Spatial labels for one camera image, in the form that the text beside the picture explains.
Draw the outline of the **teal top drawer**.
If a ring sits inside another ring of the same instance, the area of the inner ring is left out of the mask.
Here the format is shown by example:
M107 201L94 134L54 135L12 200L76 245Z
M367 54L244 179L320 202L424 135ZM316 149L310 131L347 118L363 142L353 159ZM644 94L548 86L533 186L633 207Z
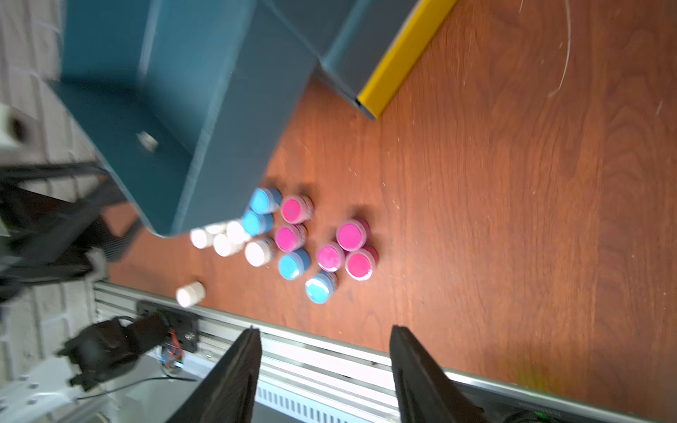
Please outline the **teal top drawer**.
M315 67L263 1L70 1L50 86L173 237L244 213Z

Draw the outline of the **pink paint can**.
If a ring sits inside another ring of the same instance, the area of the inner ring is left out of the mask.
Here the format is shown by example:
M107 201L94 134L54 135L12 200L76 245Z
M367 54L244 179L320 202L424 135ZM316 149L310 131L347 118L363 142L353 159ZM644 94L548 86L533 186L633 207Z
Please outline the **pink paint can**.
M284 225L277 230L274 241L277 247L285 253L299 250L306 244L307 229L303 224Z
M335 273L345 264L346 254L336 241L324 244L317 252L317 263L321 270Z
M350 252L345 264L347 274L357 281L369 280L377 267L378 258L377 251L370 246Z
M287 196L283 198L280 211L285 222L298 225L312 219L314 206L306 196Z
M353 252L363 248L370 237L370 226L365 220L346 220L336 230L336 242L343 250Z

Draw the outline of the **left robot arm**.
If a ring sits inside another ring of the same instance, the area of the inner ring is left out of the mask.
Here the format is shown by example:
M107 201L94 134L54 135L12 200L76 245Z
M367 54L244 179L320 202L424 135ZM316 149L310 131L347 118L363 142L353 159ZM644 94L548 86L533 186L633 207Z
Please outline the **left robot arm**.
M75 202L22 188L34 180L92 174L99 184ZM88 252L99 249L118 262L144 227L134 220L112 234L102 210L125 202L109 172L97 161L21 164L1 168L1 300L26 287L80 280L93 271Z

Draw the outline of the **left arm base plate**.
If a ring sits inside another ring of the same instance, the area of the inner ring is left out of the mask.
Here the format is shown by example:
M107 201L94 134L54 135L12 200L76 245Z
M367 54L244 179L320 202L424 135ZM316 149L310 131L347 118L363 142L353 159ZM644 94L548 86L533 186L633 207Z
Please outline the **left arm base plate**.
M183 352L197 352L199 343L200 316L184 308L178 308L152 302L148 300L138 301L136 311L139 317L146 318L149 315L157 315L165 328L164 342L173 344L176 339Z

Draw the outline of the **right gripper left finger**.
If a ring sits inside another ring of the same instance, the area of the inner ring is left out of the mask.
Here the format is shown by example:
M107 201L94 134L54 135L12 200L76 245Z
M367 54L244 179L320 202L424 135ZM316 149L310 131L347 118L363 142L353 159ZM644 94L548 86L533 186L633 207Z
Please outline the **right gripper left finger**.
M260 331L246 329L169 421L250 422L261 359Z

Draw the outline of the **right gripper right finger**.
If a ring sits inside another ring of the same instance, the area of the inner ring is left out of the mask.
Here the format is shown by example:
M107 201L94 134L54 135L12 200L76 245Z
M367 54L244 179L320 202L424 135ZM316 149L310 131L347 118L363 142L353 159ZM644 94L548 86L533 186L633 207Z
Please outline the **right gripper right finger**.
M390 357L401 421L486 420L407 327L391 328Z

